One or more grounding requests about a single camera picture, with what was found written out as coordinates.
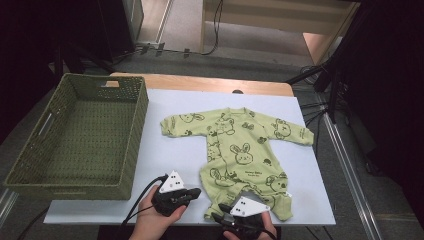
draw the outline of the light green baby romper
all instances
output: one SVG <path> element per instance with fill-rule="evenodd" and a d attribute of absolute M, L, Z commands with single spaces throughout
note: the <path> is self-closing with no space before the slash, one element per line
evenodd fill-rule
<path fill-rule="evenodd" d="M 222 215 L 218 204 L 231 205 L 242 190 L 258 195 L 280 220 L 293 216 L 287 175 L 269 139 L 312 145 L 309 129 L 246 108 L 174 115 L 161 127 L 162 134 L 171 137 L 206 136 L 208 162 L 200 178 L 212 205 L 205 218 L 212 212 Z"/>

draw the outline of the onesie sleeve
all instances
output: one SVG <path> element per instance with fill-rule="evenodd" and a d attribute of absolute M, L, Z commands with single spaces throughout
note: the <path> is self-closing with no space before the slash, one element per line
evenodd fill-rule
<path fill-rule="evenodd" d="M 207 127 L 216 121 L 214 112 L 187 113 L 166 117 L 160 123 L 162 134 L 170 137 L 206 135 Z"/>
<path fill-rule="evenodd" d="M 303 145 L 314 143 L 314 134 L 306 127 L 261 113 L 255 113 L 254 118 L 264 127 L 270 139 L 280 139 Z"/>

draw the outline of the hand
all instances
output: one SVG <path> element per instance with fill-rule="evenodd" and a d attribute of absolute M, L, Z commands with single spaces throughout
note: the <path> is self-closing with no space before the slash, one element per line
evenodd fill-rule
<path fill-rule="evenodd" d="M 141 200 L 138 209 L 145 209 L 152 206 L 152 198 L 159 186 L 152 187 L 147 196 Z M 178 221 L 186 210 L 187 206 L 183 205 L 177 208 L 169 217 L 156 212 L 154 207 L 140 212 L 130 240 L 157 240 L 166 231 L 166 229 Z"/>
<path fill-rule="evenodd" d="M 266 230 L 270 231 L 275 237 L 277 237 L 277 229 L 275 229 L 274 224 L 272 224 L 271 215 L 269 215 L 269 212 L 263 212 L 261 213 L 262 221 L 264 223 L 264 227 Z M 224 237 L 226 237 L 228 240 L 240 240 L 234 233 L 230 231 L 224 232 Z M 267 233 L 261 233 L 259 235 L 258 240 L 269 240 L 272 239 Z"/>

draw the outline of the green wicker basket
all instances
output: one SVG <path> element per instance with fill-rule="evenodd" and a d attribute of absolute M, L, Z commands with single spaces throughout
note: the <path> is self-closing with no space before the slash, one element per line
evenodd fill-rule
<path fill-rule="evenodd" d="M 5 187 L 51 200 L 129 199 L 148 101 L 141 77 L 64 75 Z"/>

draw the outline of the white tabletop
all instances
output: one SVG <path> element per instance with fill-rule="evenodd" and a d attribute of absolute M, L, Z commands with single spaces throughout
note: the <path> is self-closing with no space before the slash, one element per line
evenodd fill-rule
<path fill-rule="evenodd" d="M 128 201 L 54 200 L 44 219 L 49 224 L 120 224 L 143 189 L 153 179 L 177 171 L 186 188 L 202 190 L 175 225 L 209 225 L 203 218 L 210 200 L 201 185 L 199 171 L 207 163 L 206 138 L 170 138 L 161 134 L 167 116 L 221 108 L 246 107 L 304 126 L 295 97 L 228 94 L 148 89 L 150 99 L 140 143 L 132 197 Z M 271 147 L 288 175 L 293 217 L 275 225 L 333 225 L 335 219 L 312 147 L 271 140 Z"/>

